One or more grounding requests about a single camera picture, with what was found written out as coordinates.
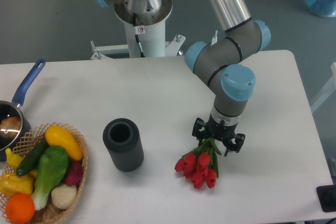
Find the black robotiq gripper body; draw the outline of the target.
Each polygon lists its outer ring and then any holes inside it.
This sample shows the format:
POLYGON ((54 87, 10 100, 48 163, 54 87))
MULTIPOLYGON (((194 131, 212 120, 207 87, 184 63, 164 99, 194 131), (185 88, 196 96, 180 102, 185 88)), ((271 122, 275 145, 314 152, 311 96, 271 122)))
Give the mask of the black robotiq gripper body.
POLYGON ((235 134, 235 129, 237 127, 237 122, 233 125, 226 125, 226 122, 220 120, 219 122, 215 121, 212 115, 209 116, 209 120, 207 122, 207 137, 213 138, 215 140, 219 140, 222 143, 227 138, 232 138, 235 134))

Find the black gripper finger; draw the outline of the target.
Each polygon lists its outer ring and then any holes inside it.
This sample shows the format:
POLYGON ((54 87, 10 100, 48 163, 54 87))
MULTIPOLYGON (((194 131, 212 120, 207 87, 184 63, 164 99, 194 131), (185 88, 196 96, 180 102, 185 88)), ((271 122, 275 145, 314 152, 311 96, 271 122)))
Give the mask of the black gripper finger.
POLYGON ((224 146, 226 147, 224 156, 226 157, 230 152, 239 153, 244 144, 245 138, 245 134, 238 133, 234 134, 232 138, 225 139, 223 142, 224 146))
POLYGON ((201 118, 196 118, 192 129, 192 136, 196 137, 199 143, 201 143, 207 137, 207 123, 201 118))

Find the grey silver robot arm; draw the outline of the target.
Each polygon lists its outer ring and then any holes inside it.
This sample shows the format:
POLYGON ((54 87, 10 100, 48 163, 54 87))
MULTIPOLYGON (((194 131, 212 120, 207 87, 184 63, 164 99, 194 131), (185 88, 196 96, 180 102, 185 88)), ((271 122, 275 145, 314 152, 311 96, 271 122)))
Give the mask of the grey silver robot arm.
MULTIPOLYGON (((165 21, 172 11, 172 0, 95 0, 98 5, 114 6, 124 23, 131 58, 164 57, 172 45, 165 41, 165 21)), ((239 152, 243 134, 236 126, 251 97, 255 75, 241 62, 270 42, 269 28, 252 19, 244 0, 209 0, 225 32, 225 38, 210 44, 192 44, 184 61, 192 73, 215 94, 207 122, 196 119, 193 136, 199 142, 213 138, 227 152, 239 152)))

